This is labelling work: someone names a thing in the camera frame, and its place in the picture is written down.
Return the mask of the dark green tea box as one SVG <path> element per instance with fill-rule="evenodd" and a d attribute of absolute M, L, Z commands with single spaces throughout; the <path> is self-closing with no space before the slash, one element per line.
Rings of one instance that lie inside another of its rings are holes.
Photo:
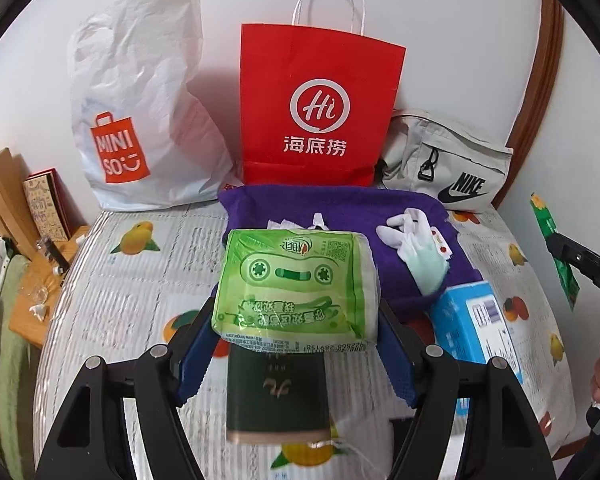
<path fill-rule="evenodd" d="M 232 443 L 250 445 L 328 440 L 324 356 L 260 353 L 230 346 L 226 437 Z"/>

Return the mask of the translucent mesh drawstring bag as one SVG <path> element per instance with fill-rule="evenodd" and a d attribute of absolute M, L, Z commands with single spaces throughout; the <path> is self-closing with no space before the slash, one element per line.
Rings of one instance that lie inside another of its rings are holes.
<path fill-rule="evenodd" d="M 356 424 L 330 421 L 329 437 L 306 444 L 306 454 L 320 466 L 342 458 L 351 471 L 346 479 L 388 479 L 396 448 L 391 418 L 366 417 Z"/>

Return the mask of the white mint glove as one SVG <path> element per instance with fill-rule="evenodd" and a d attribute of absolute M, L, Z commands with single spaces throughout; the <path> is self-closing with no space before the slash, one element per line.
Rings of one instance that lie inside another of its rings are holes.
<path fill-rule="evenodd" d="M 406 208 L 390 217 L 376 234 L 410 271 L 422 296 L 437 292 L 449 271 L 449 261 L 440 252 L 426 214 L 417 208 Z"/>

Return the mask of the green tissue pack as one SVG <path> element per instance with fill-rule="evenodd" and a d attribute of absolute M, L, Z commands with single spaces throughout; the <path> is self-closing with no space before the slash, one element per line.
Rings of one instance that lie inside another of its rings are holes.
<path fill-rule="evenodd" d="M 230 231 L 211 326 L 255 352 L 364 351 L 377 340 L 380 286 L 361 233 Z"/>

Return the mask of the blue tissue pack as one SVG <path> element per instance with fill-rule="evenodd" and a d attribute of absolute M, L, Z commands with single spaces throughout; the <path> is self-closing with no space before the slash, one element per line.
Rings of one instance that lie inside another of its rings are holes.
<path fill-rule="evenodd" d="M 487 281 L 448 287 L 428 316 L 436 343 L 457 360 L 486 364 L 506 359 L 518 382 L 524 382 L 504 315 Z"/>

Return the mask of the fruit print tablecloth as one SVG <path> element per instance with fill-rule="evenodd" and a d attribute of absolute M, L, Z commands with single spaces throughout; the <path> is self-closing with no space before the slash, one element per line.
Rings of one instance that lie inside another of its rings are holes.
<path fill-rule="evenodd" d="M 90 356 L 132 360 L 170 339 L 173 325 L 200 309 L 219 277 L 226 213 L 219 204 L 146 214 L 158 247 L 116 252 L 136 214 L 102 214 L 87 234 L 47 330 L 34 396 L 33 445 L 42 450 L 76 373 Z M 552 308 L 515 237 L 494 210 L 449 214 L 457 243 L 489 282 L 512 336 L 524 392 L 548 448 L 556 451 L 576 423 L 565 353 Z M 209 479 L 345 479 L 342 458 L 320 466 L 306 446 L 243 445 L 225 435 L 227 348 L 220 344 L 196 396 L 180 416 Z M 338 425 L 366 417 L 394 422 L 410 410 L 398 398 L 375 351 L 326 359 L 330 416 Z"/>

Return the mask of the small fruit print sachet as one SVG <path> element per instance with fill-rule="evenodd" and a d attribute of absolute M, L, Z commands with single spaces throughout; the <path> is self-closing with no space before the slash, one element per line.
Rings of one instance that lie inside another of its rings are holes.
<path fill-rule="evenodd" d="M 449 244 L 446 242 L 445 238 L 442 236 L 440 231 L 432 226 L 430 228 L 432 239 L 434 240 L 434 244 L 436 244 L 437 251 L 440 255 L 442 255 L 445 260 L 450 260 L 453 252 L 450 248 Z"/>

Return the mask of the purple towel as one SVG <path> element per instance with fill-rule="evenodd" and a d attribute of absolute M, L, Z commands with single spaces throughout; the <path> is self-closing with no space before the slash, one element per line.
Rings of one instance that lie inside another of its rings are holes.
<path fill-rule="evenodd" d="M 388 304 L 400 322 L 440 292 L 481 281 L 457 243 L 448 212 L 422 193 L 358 186 L 243 185 L 223 191 L 225 261 L 217 308 L 230 325 L 364 335 Z M 423 294 L 376 229 L 408 208 L 449 246 L 439 291 Z"/>

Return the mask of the wooden nightstand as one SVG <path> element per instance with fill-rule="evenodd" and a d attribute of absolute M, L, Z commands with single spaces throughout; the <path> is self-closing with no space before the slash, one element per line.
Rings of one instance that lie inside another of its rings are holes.
<path fill-rule="evenodd" d="M 53 266 L 36 254 L 20 281 L 9 329 L 41 349 L 61 287 L 61 278 L 54 273 Z"/>

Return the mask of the green bed sheet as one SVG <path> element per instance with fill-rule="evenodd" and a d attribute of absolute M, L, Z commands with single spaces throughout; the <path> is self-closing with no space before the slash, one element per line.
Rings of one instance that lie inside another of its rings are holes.
<path fill-rule="evenodd" d="M 29 260 L 13 256 L 0 285 L 0 461 L 14 479 L 32 479 L 33 397 L 40 352 L 9 329 Z"/>

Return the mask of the grey Nike waist bag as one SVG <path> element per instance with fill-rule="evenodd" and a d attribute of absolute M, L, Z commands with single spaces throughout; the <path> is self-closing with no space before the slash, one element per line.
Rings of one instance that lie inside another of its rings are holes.
<path fill-rule="evenodd" d="M 454 211 L 483 212 L 501 191 L 514 150 L 426 110 L 396 110 L 380 163 L 386 188 L 427 194 Z"/>

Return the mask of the white Miniso plastic bag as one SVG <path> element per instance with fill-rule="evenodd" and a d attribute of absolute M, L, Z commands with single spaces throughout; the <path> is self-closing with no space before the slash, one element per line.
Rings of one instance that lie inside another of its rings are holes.
<path fill-rule="evenodd" d="M 200 0 L 119 0 L 68 43 L 71 125 L 100 208 L 208 202 L 237 184 L 224 136 L 189 90 Z"/>

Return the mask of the wooden bed headboard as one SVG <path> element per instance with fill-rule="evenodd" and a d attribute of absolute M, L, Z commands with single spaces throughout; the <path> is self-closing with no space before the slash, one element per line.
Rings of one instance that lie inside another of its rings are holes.
<path fill-rule="evenodd" d="M 23 193 L 22 177 L 9 148 L 0 151 L 0 236 L 9 238 L 29 260 L 40 238 Z"/>

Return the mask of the red Haidilao paper bag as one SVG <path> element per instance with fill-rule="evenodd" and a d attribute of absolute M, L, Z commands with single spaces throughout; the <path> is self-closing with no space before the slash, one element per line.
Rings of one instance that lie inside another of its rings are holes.
<path fill-rule="evenodd" d="M 245 183 L 373 183 L 406 50 L 362 32 L 252 23 L 240 32 Z"/>

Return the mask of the brown wooden door frame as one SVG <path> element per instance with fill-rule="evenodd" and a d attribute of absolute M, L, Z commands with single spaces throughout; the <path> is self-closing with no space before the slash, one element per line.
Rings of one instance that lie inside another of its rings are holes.
<path fill-rule="evenodd" d="M 524 98 L 509 133 L 507 146 L 514 150 L 509 173 L 492 205 L 498 208 L 512 187 L 540 132 L 557 78 L 562 42 L 564 9 L 558 0 L 541 0 L 538 41 Z"/>

